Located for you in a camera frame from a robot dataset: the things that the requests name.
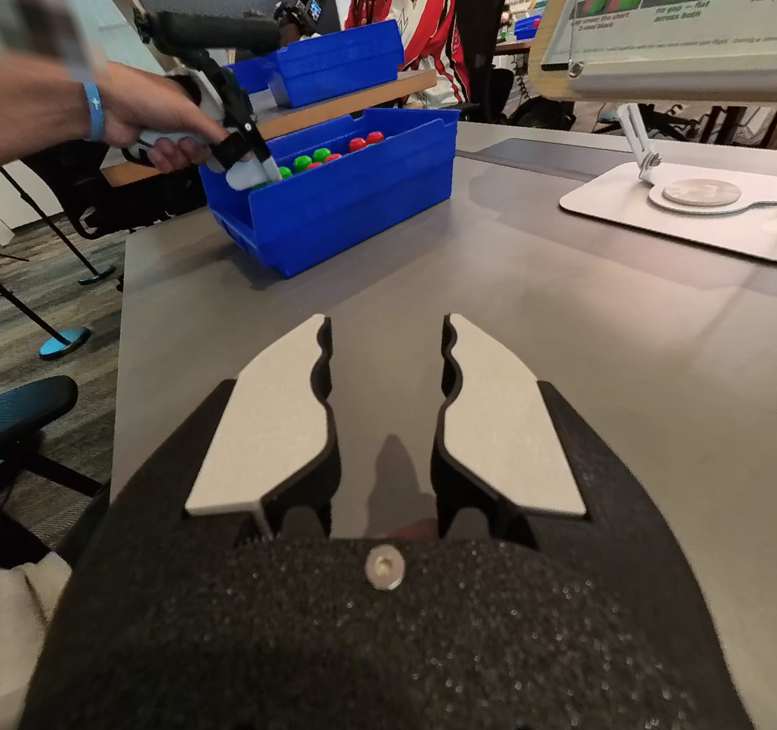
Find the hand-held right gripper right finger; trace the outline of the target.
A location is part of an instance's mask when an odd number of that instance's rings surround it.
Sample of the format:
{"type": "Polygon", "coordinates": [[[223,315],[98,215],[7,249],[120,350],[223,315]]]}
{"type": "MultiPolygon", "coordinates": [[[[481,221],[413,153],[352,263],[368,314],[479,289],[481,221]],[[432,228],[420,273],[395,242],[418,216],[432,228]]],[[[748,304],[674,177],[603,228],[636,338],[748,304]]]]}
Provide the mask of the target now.
{"type": "Polygon", "coordinates": [[[431,483],[441,537],[474,510],[491,537],[532,537],[528,519],[584,521],[588,509],[541,382],[459,313],[444,317],[431,483]]]}

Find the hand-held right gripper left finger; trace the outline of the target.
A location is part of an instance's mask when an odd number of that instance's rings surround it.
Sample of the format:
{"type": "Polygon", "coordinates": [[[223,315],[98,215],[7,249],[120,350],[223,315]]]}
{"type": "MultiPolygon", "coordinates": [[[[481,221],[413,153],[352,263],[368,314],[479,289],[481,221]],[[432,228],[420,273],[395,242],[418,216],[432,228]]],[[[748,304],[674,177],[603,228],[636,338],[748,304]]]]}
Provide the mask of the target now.
{"type": "Polygon", "coordinates": [[[342,467],[329,364],[331,320],[313,315],[240,371],[185,503],[191,517],[251,515],[279,535],[287,515],[310,510],[332,532],[342,467]]]}

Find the cluster of mega block bridges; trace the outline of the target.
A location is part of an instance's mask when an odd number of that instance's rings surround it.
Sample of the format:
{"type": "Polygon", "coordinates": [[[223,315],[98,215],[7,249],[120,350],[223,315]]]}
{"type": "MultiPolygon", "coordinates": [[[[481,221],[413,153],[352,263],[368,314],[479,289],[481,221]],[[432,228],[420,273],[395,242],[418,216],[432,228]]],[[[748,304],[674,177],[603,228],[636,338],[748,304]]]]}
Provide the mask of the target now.
{"type": "MultiPolygon", "coordinates": [[[[369,132],[365,137],[354,137],[350,139],[347,145],[347,153],[353,154],[359,152],[369,146],[383,143],[386,139],[386,134],[382,131],[369,132]]],[[[294,158],[290,166],[279,165],[278,172],[282,180],[288,180],[293,176],[302,174],[310,169],[318,168],[326,163],[334,162],[337,159],[344,157],[342,152],[334,152],[333,150],[321,147],[317,148],[311,154],[300,154],[294,158]]]]}

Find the person's left hand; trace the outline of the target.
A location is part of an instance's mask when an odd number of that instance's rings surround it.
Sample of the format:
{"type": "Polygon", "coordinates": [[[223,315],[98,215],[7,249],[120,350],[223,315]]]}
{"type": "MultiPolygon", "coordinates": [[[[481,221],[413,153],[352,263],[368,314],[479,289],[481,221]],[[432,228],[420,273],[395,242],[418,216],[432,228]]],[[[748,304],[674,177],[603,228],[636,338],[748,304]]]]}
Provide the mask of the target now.
{"type": "Polygon", "coordinates": [[[103,141],[128,149],[143,132],[160,133],[147,149],[149,161],[160,172],[207,162],[210,146],[229,136],[169,78],[109,62],[98,89],[105,119],[103,141]]]}

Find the wooden table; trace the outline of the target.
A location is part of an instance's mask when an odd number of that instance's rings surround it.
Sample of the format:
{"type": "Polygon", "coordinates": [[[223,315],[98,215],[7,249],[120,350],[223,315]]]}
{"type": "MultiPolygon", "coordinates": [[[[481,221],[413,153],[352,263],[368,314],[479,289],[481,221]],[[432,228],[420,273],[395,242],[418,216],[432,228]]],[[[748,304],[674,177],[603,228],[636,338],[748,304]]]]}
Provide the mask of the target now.
{"type": "MultiPolygon", "coordinates": [[[[337,117],[402,99],[432,88],[436,83],[434,70],[400,72],[395,81],[342,95],[299,108],[278,106],[272,93],[265,90],[250,94],[259,132],[269,141],[337,117]]],[[[118,150],[109,149],[100,171],[113,188],[129,185],[160,173],[150,166],[127,161],[118,150]]]]}

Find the blue wristband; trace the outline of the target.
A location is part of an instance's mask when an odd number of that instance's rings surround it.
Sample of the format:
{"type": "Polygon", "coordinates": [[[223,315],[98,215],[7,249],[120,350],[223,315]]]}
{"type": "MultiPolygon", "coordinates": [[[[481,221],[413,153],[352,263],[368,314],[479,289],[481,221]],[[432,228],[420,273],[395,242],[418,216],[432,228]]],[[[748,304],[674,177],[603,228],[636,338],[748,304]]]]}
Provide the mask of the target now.
{"type": "Polygon", "coordinates": [[[106,132],[106,113],[99,87],[94,82],[83,83],[83,92],[89,112],[89,137],[92,143],[103,142],[106,132]]]}

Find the black round base stand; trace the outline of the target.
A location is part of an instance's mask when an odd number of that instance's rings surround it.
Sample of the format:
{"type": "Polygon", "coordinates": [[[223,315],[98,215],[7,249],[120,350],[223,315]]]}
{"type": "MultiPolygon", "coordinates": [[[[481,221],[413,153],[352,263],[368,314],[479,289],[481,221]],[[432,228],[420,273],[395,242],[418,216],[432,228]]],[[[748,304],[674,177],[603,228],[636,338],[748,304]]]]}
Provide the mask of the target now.
{"type": "Polygon", "coordinates": [[[87,327],[58,331],[17,298],[4,284],[1,284],[1,296],[48,334],[48,339],[38,351],[39,357],[43,360],[61,359],[85,345],[92,336],[92,331],[87,327]]]}
{"type": "Polygon", "coordinates": [[[44,211],[40,208],[32,196],[21,187],[21,185],[8,173],[4,167],[1,167],[1,174],[2,177],[8,181],[11,187],[18,193],[21,200],[24,201],[24,203],[26,203],[27,206],[29,206],[34,211],[37,217],[44,222],[44,224],[56,235],[56,237],[62,243],[64,243],[68,250],[78,258],[78,260],[83,264],[83,267],[89,271],[89,277],[82,277],[79,279],[80,285],[89,286],[99,283],[100,281],[111,277],[116,272],[116,268],[113,265],[109,265],[102,270],[96,269],[95,266],[87,259],[87,257],[66,236],[66,234],[60,230],[60,228],[53,222],[53,220],[44,213],[44,211]]]}

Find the person's office chair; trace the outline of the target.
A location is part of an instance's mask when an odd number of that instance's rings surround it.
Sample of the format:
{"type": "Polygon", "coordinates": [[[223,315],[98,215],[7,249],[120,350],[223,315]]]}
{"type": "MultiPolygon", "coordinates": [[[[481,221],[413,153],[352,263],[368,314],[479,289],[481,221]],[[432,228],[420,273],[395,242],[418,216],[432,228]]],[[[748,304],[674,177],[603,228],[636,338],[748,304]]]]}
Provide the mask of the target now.
{"type": "Polygon", "coordinates": [[[90,499],[80,519],[65,534],[55,553],[74,568],[110,504],[110,485],[44,456],[40,434],[76,405],[78,386],[71,377],[55,376],[5,391],[1,395],[1,489],[10,492],[22,472],[37,476],[90,499]]]}

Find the instruction board on white stand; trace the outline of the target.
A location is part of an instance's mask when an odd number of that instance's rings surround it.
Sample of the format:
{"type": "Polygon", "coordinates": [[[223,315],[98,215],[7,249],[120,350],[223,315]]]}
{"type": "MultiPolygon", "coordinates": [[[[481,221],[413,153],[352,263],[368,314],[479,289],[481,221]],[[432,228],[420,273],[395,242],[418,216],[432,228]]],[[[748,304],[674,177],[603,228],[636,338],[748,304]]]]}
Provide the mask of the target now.
{"type": "Polygon", "coordinates": [[[617,104],[632,154],[562,210],[775,263],[775,169],[672,162],[638,107],[775,105],[775,0],[549,0],[529,78],[548,99],[617,104]]]}

